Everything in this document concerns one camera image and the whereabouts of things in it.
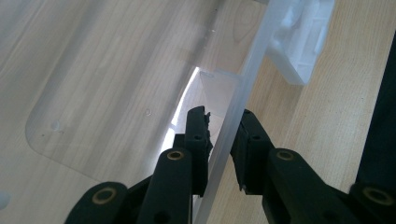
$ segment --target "wooden table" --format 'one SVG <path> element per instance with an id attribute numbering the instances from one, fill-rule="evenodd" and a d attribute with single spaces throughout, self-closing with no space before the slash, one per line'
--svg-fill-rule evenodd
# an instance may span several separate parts
<path id="1" fill-rule="evenodd" d="M 276 147 L 298 151 L 323 180 L 348 192 L 355 182 L 396 29 L 394 1 L 336 1 L 311 82 L 288 85 L 269 60 L 247 108 Z M 262 197 L 239 191 L 228 160 L 208 223 L 266 223 Z"/>
<path id="2" fill-rule="evenodd" d="M 10 195 L 0 222 L 60 223 L 98 182 L 152 172 L 162 143 L 152 139 L 164 138 L 194 67 L 238 73 L 265 10 L 218 3 L 0 2 L 0 193 Z M 277 147 L 342 190 L 359 167 L 395 9 L 337 1 L 311 83 L 290 86 L 264 60 L 247 105 Z M 261 199 L 237 189 L 229 162 L 209 223 L 264 221 Z"/>

